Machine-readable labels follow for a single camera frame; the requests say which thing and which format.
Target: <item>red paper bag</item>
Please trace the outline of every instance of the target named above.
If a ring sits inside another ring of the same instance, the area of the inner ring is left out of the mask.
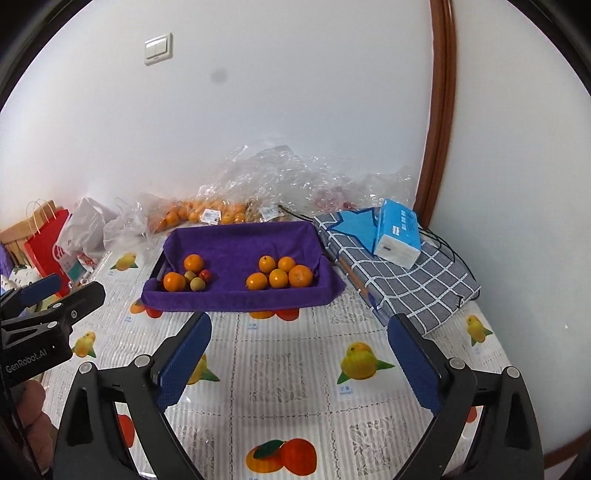
[[[25,252],[42,277],[52,273],[57,273],[60,276],[61,289],[57,293],[59,297],[64,297],[70,293],[70,287],[68,287],[70,279],[56,260],[54,248],[56,247],[57,237],[60,235],[61,229],[69,216],[68,210],[56,211],[55,215],[50,217],[39,231],[24,244]]]

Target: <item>blue gripper pad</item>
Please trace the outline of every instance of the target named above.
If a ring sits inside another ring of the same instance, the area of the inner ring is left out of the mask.
[[[156,400],[160,411],[178,403],[211,338],[212,321],[203,313],[160,374],[160,395]]]
[[[437,415],[442,407],[439,376],[396,316],[388,322],[388,342],[420,406]]]
[[[24,307],[32,307],[54,293],[59,292],[60,288],[61,278],[56,274],[52,274],[23,287],[20,292],[19,301]]]

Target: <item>brown door trim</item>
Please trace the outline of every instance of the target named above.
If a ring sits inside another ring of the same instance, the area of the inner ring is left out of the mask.
[[[452,132],[456,101],[457,45],[452,0],[430,0],[433,28],[433,84],[425,154],[414,211],[423,227],[431,221]]]
[[[572,442],[544,455],[544,468],[551,468],[554,465],[565,462],[579,454],[581,450],[591,442],[591,430],[575,438]]]

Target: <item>screw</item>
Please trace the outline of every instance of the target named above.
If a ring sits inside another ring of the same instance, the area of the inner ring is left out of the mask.
[[[145,367],[150,362],[150,357],[148,355],[140,355],[138,358],[134,360],[135,366],[138,368]]]
[[[449,365],[455,370],[463,370],[466,366],[466,363],[461,358],[454,357],[449,361]]]
[[[79,368],[78,371],[81,374],[87,374],[88,372],[90,372],[90,370],[92,370],[92,362],[84,362]]]
[[[509,375],[511,378],[519,378],[521,374],[515,367],[509,367],[507,368],[507,375]]]

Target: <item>price label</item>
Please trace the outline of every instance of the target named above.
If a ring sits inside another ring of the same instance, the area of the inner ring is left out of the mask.
[[[259,208],[259,213],[262,216],[263,222],[270,222],[274,218],[283,216],[283,211],[277,205]]]
[[[217,225],[222,218],[222,213],[219,210],[210,210],[206,208],[201,215],[201,221],[209,225]]]

